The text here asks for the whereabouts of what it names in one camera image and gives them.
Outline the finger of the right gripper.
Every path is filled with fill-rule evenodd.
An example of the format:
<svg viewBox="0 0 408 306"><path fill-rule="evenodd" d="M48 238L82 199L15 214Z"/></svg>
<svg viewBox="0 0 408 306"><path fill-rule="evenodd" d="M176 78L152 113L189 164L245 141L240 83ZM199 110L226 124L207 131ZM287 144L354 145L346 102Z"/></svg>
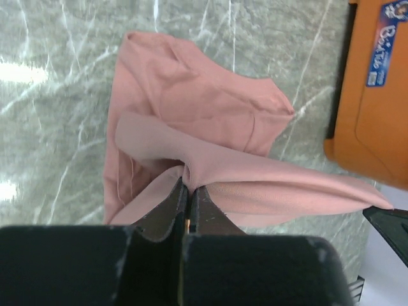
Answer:
<svg viewBox="0 0 408 306"><path fill-rule="evenodd" d="M407 211L370 207L363 210L363 215L407 266Z"/></svg>

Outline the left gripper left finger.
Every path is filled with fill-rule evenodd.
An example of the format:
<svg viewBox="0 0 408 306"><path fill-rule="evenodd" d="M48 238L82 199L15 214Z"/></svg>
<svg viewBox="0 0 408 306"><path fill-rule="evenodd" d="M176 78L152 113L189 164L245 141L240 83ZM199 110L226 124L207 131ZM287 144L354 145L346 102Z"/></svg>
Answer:
<svg viewBox="0 0 408 306"><path fill-rule="evenodd" d="M1 229L2 305L177 305L186 186L127 226Z"/></svg>

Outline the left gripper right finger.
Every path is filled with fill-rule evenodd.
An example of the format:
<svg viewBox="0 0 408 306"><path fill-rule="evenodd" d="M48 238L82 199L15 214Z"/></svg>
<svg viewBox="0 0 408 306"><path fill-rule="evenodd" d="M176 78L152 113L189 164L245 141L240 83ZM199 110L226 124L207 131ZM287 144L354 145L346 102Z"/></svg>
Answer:
<svg viewBox="0 0 408 306"><path fill-rule="evenodd" d="M339 255L321 237L248 235L206 188L191 202L182 305L352 305Z"/></svg>

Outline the pink t shirt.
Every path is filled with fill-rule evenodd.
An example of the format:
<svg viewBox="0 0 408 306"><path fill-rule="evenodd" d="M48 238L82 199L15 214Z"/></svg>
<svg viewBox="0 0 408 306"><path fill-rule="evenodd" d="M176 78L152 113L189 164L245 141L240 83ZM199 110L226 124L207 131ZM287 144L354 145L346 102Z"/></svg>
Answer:
<svg viewBox="0 0 408 306"><path fill-rule="evenodd" d="M132 224L182 181L206 187L239 226L391 203L357 178L268 157L294 115L269 79L235 74L193 42L129 32L119 48L106 131L105 222Z"/></svg>

